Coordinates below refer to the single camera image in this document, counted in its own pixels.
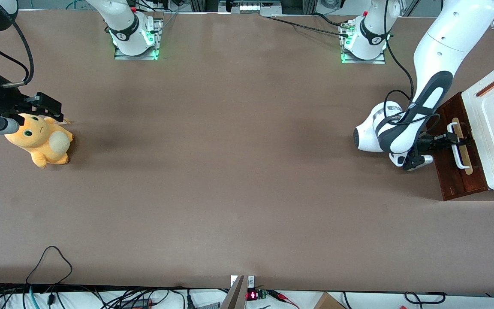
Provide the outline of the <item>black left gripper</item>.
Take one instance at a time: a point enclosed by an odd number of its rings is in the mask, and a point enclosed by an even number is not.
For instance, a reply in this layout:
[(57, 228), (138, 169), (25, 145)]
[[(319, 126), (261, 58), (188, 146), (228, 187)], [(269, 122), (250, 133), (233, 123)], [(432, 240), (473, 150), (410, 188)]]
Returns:
[(433, 158), (433, 155), (448, 146), (472, 146), (471, 139), (459, 138), (455, 133), (444, 133), (441, 135), (425, 134), (417, 140), (414, 146), (415, 159)]

